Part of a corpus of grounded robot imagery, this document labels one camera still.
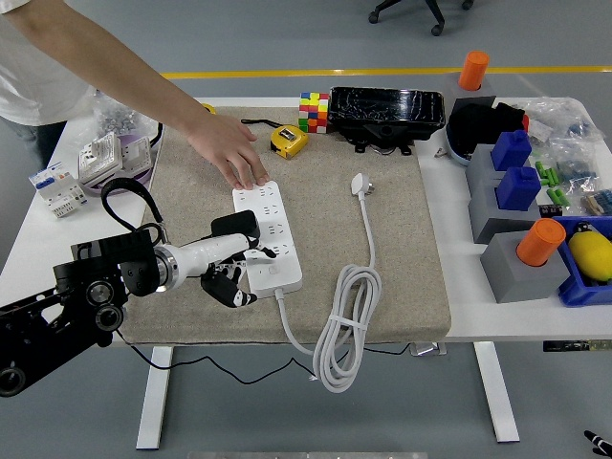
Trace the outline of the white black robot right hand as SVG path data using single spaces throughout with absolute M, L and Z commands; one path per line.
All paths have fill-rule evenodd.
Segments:
M 612 444 L 607 442 L 600 435 L 590 431 L 583 431 L 584 437 L 593 445 L 593 452 L 599 456 L 611 458 L 612 457 Z

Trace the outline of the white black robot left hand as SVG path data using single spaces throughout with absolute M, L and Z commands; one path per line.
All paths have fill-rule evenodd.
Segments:
M 201 239 L 176 248 L 166 245 L 167 280 L 165 286 L 172 290 L 181 286 L 188 277 L 199 277 L 202 289 L 219 303 L 238 308 L 250 305 L 257 295 L 246 293 L 238 287 L 246 260 L 244 252 L 257 250 L 269 258 L 276 253 L 265 247 L 257 237 L 234 233 Z

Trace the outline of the person's right hand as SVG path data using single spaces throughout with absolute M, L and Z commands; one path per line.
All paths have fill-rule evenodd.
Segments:
M 235 118 L 205 113 L 186 130 L 186 139 L 234 189 L 252 189 L 270 180 L 252 146 L 256 137 Z

